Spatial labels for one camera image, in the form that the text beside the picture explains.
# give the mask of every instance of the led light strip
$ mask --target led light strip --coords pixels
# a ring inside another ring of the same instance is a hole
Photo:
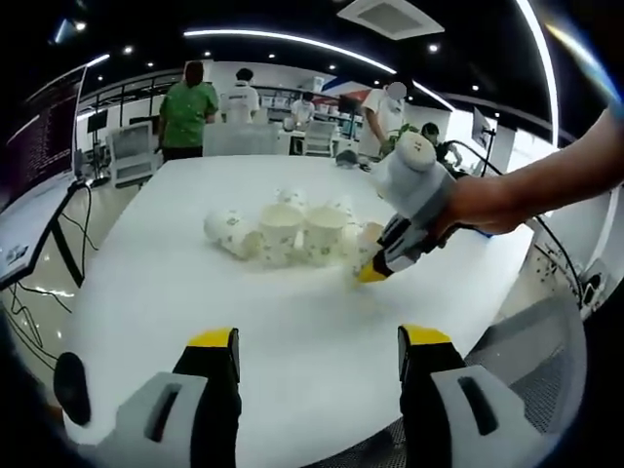
[[[452,105],[450,105],[450,103],[447,100],[442,99],[441,97],[436,95],[433,91],[429,90],[428,88],[425,88],[420,83],[416,83],[413,80],[411,80],[411,82],[416,88],[422,91],[425,95],[430,96],[431,98],[435,99],[437,102],[439,102],[441,105],[446,107],[451,112],[454,112],[456,110]]]
[[[279,32],[253,31],[253,30],[246,30],[246,29],[202,29],[202,30],[184,32],[185,37],[232,36],[232,35],[270,37],[273,39],[284,39],[286,41],[300,42],[303,44],[308,44],[310,46],[319,47],[321,49],[327,49],[328,51],[338,52],[339,54],[343,54],[344,56],[351,57],[352,59],[364,61],[372,66],[376,66],[377,68],[382,69],[383,71],[392,73],[393,75],[397,73],[396,70],[393,70],[389,66],[386,66],[383,63],[379,63],[378,61],[375,61],[372,58],[364,57],[360,54],[356,54],[355,52],[347,51],[346,49],[342,49],[342,48],[333,46],[331,44],[326,44],[325,42],[315,41],[314,39],[307,39],[305,37],[292,36],[290,34],[281,34]]]
[[[99,56],[99,57],[94,58],[89,63],[87,63],[85,66],[87,68],[89,68],[90,66],[97,65],[98,63],[101,63],[101,62],[103,62],[105,60],[108,60],[108,59],[110,59],[110,54],[104,54],[103,56]]]
[[[557,99],[557,83],[555,81],[553,62],[548,52],[548,46],[546,45],[546,38],[544,37],[541,27],[539,27],[537,16],[530,6],[530,3],[528,3],[528,0],[516,0],[516,3],[525,16],[530,32],[533,34],[533,39],[535,39],[539,56],[542,59],[542,66],[544,67],[544,73],[546,74],[546,85],[548,86],[548,98],[550,100],[550,116],[551,124],[553,126],[553,145],[559,148],[559,102]]]

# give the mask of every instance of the black ceiling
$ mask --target black ceiling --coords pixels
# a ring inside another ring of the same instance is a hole
[[[339,67],[337,74],[363,83],[386,78],[381,70],[349,58],[283,41],[182,37],[182,31],[189,28],[236,27],[325,41],[377,59],[437,92],[482,98],[550,120],[541,61],[515,0],[410,0],[446,31],[400,42],[339,19],[336,12],[350,1],[22,2],[16,5],[15,21],[9,21],[4,31],[6,78],[12,90],[8,100],[16,103],[62,72],[103,53],[110,53],[112,58],[91,71],[87,85],[91,89],[146,72],[148,61],[155,63],[154,69],[180,67],[207,49],[217,60],[273,61],[268,54],[274,53],[274,61],[280,64],[319,71],[328,71],[329,63],[334,62]],[[602,60],[619,79],[624,76],[624,67],[613,37],[621,37],[614,32],[619,27],[617,19],[623,18],[621,3],[570,0],[557,5],[560,14],[571,15],[588,31]],[[83,20],[88,26],[71,40],[56,45],[52,39],[63,18]],[[578,136],[605,105],[567,52],[552,37],[547,36],[547,40],[556,67],[562,128]],[[435,55],[427,51],[432,42],[441,45]],[[135,47],[131,56],[121,54],[127,44]],[[105,77],[102,82],[96,80],[99,74]],[[473,84],[480,86],[476,93],[471,89]],[[550,139],[548,132],[541,133]]]

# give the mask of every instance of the human hand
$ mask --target human hand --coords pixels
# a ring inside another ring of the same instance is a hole
[[[489,234],[513,231],[527,216],[512,208],[508,192],[502,177],[459,179],[432,234],[444,239],[456,224],[474,226]]]

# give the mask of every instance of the air conditioner vent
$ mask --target air conditioner vent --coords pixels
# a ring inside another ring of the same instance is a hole
[[[406,0],[356,0],[338,16],[395,41],[445,30]]]

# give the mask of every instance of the man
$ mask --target man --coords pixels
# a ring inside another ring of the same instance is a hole
[[[405,101],[391,98],[388,87],[384,86],[383,90],[370,90],[362,108],[364,127],[358,153],[370,160],[378,161],[381,146],[387,144],[391,133],[397,133],[403,125]]]
[[[431,141],[433,147],[436,148],[436,158],[438,159],[439,163],[443,164],[446,167],[451,167],[451,164],[449,164],[449,162],[447,161],[447,155],[449,154],[449,151],[456,159],[455,166],[459,166],[462,163],[463,158],[453,144],[440,143],[438,141],[438,137],[440,136],[440,129],[438,129],[438,126],[436,124],[429,122],[428,124],[423,125],[420,134],[427,138],[429,141]]]
[[[260,108],[257,91],[250,86],[254,73],[241,68],[236,73],[234,88],[221,95],[221,117],[231,124],[250,124]]]
[[[312,99],[314,95],[309,91],[306,91],[301,96],[301,99],[296,100],[292,104],[292,121],[294,122],[294,126],[304,127],[314,118],[314,104],[312,103]]]
[[[203,80],[204,65],[190,61],[184,80],[169,89],[160,106],[158,146],[165,162],[202,157],[204,126],[215,121],[218,111],[215,88]]]

